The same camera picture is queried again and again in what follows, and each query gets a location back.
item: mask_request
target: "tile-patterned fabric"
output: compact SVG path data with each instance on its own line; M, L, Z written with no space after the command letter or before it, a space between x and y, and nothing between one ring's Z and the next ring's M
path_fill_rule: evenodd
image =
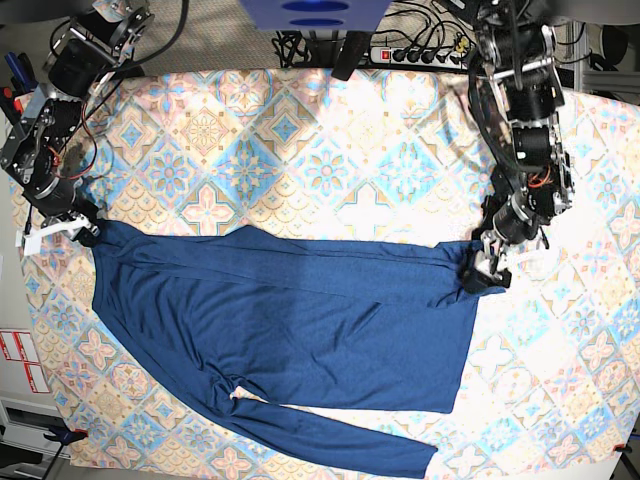
M466 239L493 161L465 83L386 71L342 83L322 70L129 80L91 119L99 157L82 188L109 218L147 233L224 235L253 224L289 238ZM599 462L640 412L640 109L566 97L575 206L548 229L552 249L521 246L529 256L511 289L481 300L453 413L314 409L437 445L432 480ZM15 185L12 193L22 225L27 205ZM89 430L73 445L74 465L231 480L366 477L277 454L177 401L92 312L92 262L60 235L22 261L54 399L70 427Z

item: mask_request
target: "sticker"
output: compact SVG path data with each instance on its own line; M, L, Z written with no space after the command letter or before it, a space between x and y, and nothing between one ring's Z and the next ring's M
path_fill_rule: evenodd
M25 363L24 371L33 393L50 393L42 367L37 363Z
M17 340L20 342L20 355L22 357L22 361L40 363L31 334L29 332L15 332L13 335L17 336Z
M2 338L2 352L4 358L12 362L21 362L20 347L16 343L16 339L13 335L14 332L2 331L0 337Z

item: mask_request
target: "power strip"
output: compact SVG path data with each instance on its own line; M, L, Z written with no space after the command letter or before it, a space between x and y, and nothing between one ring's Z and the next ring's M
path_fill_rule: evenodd
M408 59L409 53L413 51L417 53L418 48L414 48L409 52L405 48L393 47L372 47L369 51L369 60L376 65L405 65L408 67L427 67L433 70L445 70L450 72L466 72L468 56L462 58L459 53L452 52L448 54L436 55L431 62L425 62L422 58L418 58L415 62Z

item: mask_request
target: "blue long-sleeve shirt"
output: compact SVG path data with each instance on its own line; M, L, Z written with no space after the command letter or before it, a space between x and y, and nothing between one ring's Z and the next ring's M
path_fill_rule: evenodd
M101 239L93 309L189 407L303 460L424 476L433 446L280 405L450 412L478 302L458 279L469 243L157 237L119 222Z

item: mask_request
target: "white label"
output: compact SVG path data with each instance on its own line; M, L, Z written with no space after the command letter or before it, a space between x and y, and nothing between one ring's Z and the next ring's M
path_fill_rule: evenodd
M15 339L13 338L13 332L0 332L0 335L2 335L2 340L7 347L9 358L11 360L22 360L22 358L20 357L20 349L18 348Z
M47 381L44 378L44 372L40 365L28 365L27 368L31 373L33 379L33 385L35 386L35 393L49 393L49 387Z
M25 237L24 239L24 256L39 255L42 248L42 237Z
M27 362L39 363L38 354L36 353L36 347L33 344L30 333L19 333L20 343L22 343L22 349L24 350Z

